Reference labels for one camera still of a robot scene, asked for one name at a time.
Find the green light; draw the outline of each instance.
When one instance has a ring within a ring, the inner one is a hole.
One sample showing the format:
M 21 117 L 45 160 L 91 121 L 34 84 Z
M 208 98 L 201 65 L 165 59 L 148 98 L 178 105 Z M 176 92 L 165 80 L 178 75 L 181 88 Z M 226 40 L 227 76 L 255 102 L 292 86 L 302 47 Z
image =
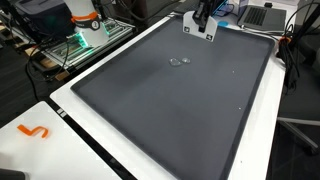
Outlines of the green light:
M 80 44 L 83 48 L 89 47 L 89 44 L 87 43 L 86 39 L 83 37 L 82 33 L 78 33 L 78 34 L 76 35 L 76 37 L 78 38 L 79 44 Z
M 103 28 L 104 28 L 104 31 L 106 31 L 106 33 L 107 33 L 108 35 L 110 35 L 109 31 L 106 29 L 106 26 L 105 26 L 104 24 L 102 24 L 102 26 L 103 26 Z

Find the laptop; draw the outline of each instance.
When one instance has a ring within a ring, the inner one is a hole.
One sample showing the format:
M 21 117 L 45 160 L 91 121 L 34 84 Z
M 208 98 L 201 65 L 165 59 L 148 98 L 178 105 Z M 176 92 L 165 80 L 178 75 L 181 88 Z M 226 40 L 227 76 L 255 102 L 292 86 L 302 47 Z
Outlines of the laptop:
M 283 32 L 286 10 L 248 5 L 249 0 L 240 0 L 238 25 L 260 31 Z

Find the black tray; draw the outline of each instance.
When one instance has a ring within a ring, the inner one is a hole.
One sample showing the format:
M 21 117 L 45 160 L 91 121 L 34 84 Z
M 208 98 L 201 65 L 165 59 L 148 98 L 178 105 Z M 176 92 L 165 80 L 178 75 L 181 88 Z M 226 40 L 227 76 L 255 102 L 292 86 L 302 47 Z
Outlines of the black tray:
M 227 179 L 273 47 L 226 28 L 211 43 L 172 19 L 72 90 L 178 179 Z

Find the desk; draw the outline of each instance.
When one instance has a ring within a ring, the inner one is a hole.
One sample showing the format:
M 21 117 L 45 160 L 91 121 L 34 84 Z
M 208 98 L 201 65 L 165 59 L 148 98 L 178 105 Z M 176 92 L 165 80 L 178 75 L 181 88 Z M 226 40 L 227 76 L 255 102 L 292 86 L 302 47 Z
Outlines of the desk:
M 296 9 L 296 7 L 293 6 L 274 4 L 275 7 L 287 9 L 288 17 L 291 16 Z M 155 30 L 168 19 L 169 18 L 162 19 L 50 96 L 53 101 L 139 180 L 175 178 L 86 105 L 70 90 L 70 87 L 133 45 L 139 39 Z M 235 26 L 236 21 L 233 17 L 229 16 L 223 18 L 223 20 L 231 24 L 229 27 L 238 28 Z M 257 91 L 229 179 L 265 179 L 284 74 L 285 70 L 281 60 L 272 55 Z
M 26 136 L 20 124 L 49 134 Z M 30 180 L 121 179 L 45 102 L 0 129 L 0 168 L 26 172 Z

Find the orange object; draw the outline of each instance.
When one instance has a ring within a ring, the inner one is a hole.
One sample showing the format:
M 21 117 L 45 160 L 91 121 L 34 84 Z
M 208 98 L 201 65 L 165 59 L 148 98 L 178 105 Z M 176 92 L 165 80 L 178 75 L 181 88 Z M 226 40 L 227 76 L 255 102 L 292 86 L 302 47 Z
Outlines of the orange object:
M 71 21 L 75 22 L 76 20 L 87 20 L 87 19 L 94 20 L 97 16 L 98 16 L 98 13 L 96 11 L 90 13 L 87 16 L 73 16 L 72 15 Z
M 27 129 L 24 125 L 20 124 L 18 127 L 17 127 L 21 132 L 23 132 L 24 134 L 28 135 L 28 136 L 32 136 L 33 134 L 41 131 L 41 130 L 44 130 L 44 133 L 42 134 L 42 138 L 45 138 L 49 131 L 47 128 L 45 127 L 42 127 L 42 126 L 38 126 L 34 129 L 32 129 L 31 131 L 29 129 Z

